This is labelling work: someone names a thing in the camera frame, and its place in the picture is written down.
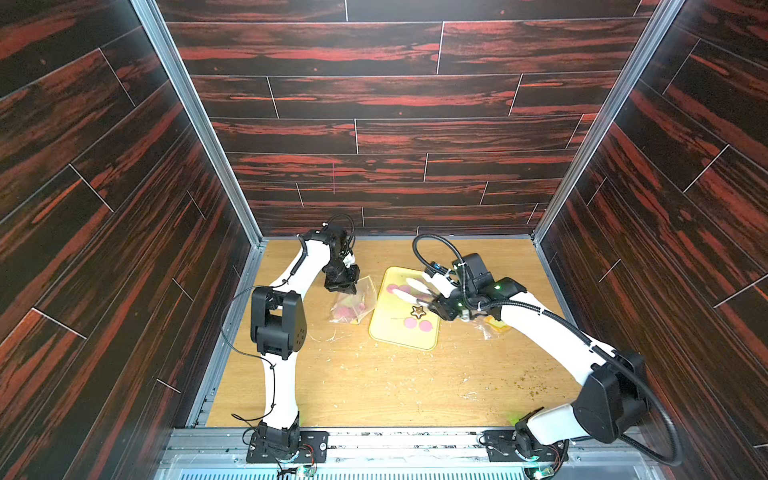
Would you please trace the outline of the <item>metal tongs white tips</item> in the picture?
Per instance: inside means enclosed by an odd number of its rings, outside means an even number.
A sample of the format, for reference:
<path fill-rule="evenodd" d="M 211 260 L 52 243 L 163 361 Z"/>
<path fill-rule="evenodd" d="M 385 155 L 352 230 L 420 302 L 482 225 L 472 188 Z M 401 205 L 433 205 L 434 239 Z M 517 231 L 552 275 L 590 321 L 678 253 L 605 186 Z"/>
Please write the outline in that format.
<path fill-rule="evenodd" d="M 390 283 L 385 289 L 400 300 L 420 307 L 429 307 L 441 297 L 441 293 L 431 284 L 427 276 L 406 277 L 404 284 Z"/>

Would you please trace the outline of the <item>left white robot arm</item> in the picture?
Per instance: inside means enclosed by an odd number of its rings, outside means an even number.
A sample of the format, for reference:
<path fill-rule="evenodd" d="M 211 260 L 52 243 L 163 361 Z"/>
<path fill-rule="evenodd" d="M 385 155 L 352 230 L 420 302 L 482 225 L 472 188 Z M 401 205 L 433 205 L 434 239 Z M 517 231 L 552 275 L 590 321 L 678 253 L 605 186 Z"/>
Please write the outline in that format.
<path fill-rule="evenodd" d="M 286 270 L 251 294 L 251 341 L 263 358 L 266 386 L 264 415 L 251 443 L 276 456 L 292 456 L 300 447 L 296 371 L 298 352 L 307 338 L 303 300 L 320 274 L 330 292 L 354 294 L 360 269 L 353 253 L 355 228 L 329 220 L 298 236 L 300 250 Z"/>

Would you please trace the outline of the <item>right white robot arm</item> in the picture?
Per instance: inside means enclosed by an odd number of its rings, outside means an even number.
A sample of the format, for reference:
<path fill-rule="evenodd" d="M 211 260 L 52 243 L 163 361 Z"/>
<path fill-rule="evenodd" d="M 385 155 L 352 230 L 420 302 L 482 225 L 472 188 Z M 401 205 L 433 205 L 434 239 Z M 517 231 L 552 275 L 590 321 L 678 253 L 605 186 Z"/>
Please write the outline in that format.
<path fill-rule="evenodd" d="M 645 360 L 601 342 L 547 309 L 522 284 L 493 278 L 477 254 L 456 259 L 449 268 L 425 266 L 424 278 L 439 292 L 429 308 L 443 320 L 490 316 L 533 341 L 580 385 L 578 396 L 564 405 L 532 411 L 514 426 L 516 454 L 543 461 L 547 452 L 567 441 L 590 437 L 609 444 L 620 440 L 658 463 L 678 466 L 683 460 L 679 432 L 647 384 Z M 626 435 L 651 410 L 657 410 L 670 442 L 670 454 L 658 453 Z"/>

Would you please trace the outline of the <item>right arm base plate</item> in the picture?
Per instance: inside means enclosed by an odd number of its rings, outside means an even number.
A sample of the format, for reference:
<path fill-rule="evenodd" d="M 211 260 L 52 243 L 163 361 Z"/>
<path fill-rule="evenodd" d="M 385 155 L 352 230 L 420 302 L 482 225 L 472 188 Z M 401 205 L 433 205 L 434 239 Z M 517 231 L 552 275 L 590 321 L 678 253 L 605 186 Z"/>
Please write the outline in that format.
<path fill-rule="evenodd" d="M 490 462 L 562 463 L 568 459 L 569 440 L 542 445 L 525 436 L 518 436 L 514 429 L 485 430 L 477 441 L 488 455 Z"/>

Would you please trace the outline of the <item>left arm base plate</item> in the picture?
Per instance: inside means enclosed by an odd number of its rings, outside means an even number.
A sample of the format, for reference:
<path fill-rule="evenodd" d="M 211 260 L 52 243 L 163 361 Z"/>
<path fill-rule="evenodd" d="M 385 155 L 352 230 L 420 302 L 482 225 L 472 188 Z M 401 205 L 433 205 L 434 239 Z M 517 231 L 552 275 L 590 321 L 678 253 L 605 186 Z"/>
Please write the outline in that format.
<path fill-rule="evenodd" d="M 329 432 L 322 430 L 276 430 L 267 427 L 252 434 L 248 443 L 246 462 L 267 463 L 325 463 Z"/>

